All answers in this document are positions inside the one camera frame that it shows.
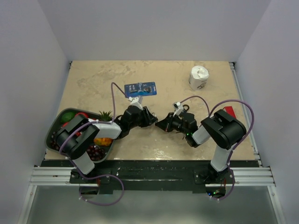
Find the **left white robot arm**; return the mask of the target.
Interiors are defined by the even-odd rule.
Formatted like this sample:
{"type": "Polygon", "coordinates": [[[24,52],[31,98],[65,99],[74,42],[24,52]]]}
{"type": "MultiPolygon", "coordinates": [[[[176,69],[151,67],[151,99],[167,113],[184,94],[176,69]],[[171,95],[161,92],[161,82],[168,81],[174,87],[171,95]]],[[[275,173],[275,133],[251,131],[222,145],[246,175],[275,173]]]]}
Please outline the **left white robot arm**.
{"type": "Polygon", "coordinates": [[[54,141],[59,146],[59,152],[68,156],[81,171],[81,179],[86,183],[92,183],[96,180],[97,172],[87,149],[94,143],[94,139],[122,139],[131,129],[148,127],[157,121],[157,117],[145,106],[139,108],[131,105],[113,121],[87,118],[79,114],[54,135],[54,141]]]}

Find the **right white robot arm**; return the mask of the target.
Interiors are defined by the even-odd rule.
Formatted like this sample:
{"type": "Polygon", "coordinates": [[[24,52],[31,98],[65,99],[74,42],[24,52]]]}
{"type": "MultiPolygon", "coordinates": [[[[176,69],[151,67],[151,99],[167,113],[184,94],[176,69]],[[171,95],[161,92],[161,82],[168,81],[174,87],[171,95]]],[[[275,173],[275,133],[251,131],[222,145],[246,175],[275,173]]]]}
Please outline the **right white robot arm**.
{"type": "Polygon", "coordinates": [[[173,130],[183,133],[188,145],[194,148],[210,138],[213,139],[216,143],[214,156],[208,166],[198,173],[198,177],[202,183],[219,183],[228,170],[232,147],[242,140],[247,131],[242,122],[224,110],[218,110],[212,117],[207,117],[200,123],[201,126],[198,126],[192,113],[182,112],[177,115],[170,112],[155,126],[167,133],[173,130]]]}

